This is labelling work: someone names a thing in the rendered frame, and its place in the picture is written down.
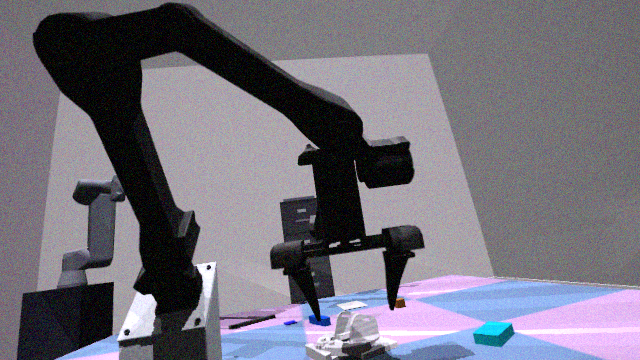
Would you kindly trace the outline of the teal rectangular block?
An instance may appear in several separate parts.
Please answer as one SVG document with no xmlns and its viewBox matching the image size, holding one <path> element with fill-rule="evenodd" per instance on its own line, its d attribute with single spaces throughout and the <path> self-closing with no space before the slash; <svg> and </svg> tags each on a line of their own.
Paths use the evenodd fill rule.
<svg viewBox="0 0 640 360">
<path fill-rule="evenodd" d="M 512 323 L 488 321 L 473 332 L 475 344 L 502 347 L 515 334 Z"/>
</svg>

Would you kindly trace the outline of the blue rectangular block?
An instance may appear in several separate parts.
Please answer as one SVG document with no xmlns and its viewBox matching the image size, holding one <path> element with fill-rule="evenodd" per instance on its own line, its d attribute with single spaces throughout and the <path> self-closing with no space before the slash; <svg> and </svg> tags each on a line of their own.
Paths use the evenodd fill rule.
<svg viewBox="0 0 640 360">
<path fill-rule="evenodd" d="M 314 315 L 309 316 L 309 323 L 320 325 L 320 326 L 328 326 L 331 325 L 330 317 L 321 316 L 321 322 L 317 322 Z"/>
</svg>

